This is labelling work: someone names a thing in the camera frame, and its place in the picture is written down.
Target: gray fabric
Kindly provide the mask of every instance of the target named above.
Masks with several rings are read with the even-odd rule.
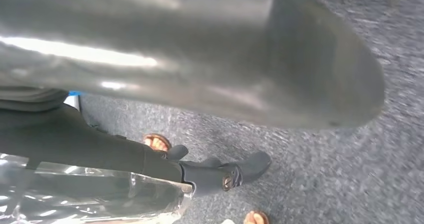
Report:
[[[63,90],[23,85],[0,73],[0,109],[46,111],[58,107],[68,96],[68,92]]]
[[[272,224],[424,223],[424,0],[322,0],[368,43],[384,67],[383,114],[365,127],[281,130],[140,102],[83,96],[91,122],[139,141],[157,132],[189,157],[272,155],[252,185],[194,201],[179,224],[241,224],[254,209]]]

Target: foot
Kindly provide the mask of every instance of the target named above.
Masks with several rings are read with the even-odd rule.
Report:
[[[144,144],[153,150],[167,152],[171,148],[171,144],[164,136],[159,134],[147,134],[144,136]]]
[[[269,224],[268,217],[263,212],[251,211],[246,215],[243,224]]]

